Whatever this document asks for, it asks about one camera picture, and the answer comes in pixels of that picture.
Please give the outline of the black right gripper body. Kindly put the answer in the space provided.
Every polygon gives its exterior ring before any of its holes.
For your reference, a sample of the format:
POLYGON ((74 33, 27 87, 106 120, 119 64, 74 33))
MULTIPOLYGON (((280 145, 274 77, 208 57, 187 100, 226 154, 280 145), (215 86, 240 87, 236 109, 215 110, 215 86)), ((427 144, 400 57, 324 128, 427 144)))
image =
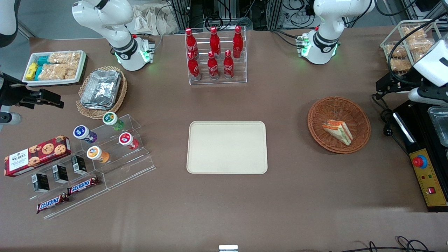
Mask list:
POLYGON ((22 82, 5 73, 0 74, 1 77, 1 91, 0 103, 1 106, 24 106, 32 107, 30 103, 25 103, 22 100, 27 98, 30 94, 27 89, 27 83, 22 82))

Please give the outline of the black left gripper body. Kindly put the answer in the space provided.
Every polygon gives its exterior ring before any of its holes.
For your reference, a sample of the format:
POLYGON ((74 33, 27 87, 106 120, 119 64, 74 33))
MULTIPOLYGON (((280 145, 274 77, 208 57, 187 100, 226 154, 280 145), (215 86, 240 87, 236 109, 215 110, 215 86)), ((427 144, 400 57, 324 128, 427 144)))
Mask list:
POLYGON ((398 75, 397 72, 391 71, 392 88, 391 92, 411 91, 413 88, 421 87, 421 74, 414 68, 408 70, 403 75, 398 75))

